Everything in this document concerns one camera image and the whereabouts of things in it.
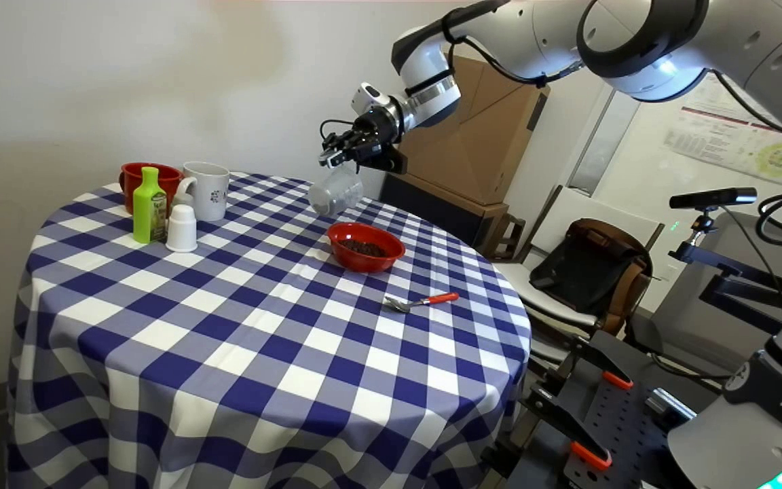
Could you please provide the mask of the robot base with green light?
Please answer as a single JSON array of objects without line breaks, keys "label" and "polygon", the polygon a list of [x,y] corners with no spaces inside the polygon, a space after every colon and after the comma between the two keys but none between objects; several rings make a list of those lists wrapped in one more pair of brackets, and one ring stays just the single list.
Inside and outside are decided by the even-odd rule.
[{"label": "robot base with green light", "polygon": [[668,450],[696,489],[763,489],[782,475],[782,330],[668,432]]}]

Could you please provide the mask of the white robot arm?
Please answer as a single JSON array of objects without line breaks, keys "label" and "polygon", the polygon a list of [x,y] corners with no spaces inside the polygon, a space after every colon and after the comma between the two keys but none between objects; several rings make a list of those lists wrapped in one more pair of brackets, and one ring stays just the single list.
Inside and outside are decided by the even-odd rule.
[{"label": "white robot arm", "polygon": [[322,159],[399,174],[402,135],[463,99],[457,44],[520,84],[589,69],[642,103],[673,99],[721,72],[782,121],[782,0],[474,0],[395,39],[402,88],[358,87],[350,128],[322,141]]}]

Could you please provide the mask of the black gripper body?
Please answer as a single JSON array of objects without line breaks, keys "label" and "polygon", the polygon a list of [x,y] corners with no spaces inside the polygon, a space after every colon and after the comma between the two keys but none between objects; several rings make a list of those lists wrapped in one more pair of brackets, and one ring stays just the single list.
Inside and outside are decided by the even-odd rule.
[{"label": "black gripper body", "polygon": [[402,174],[406,154],[398,141],[406,132],[402,105],[395,94],[361,84],[350,99],[354,125],[343,135],[343,154],[356,166]]}]

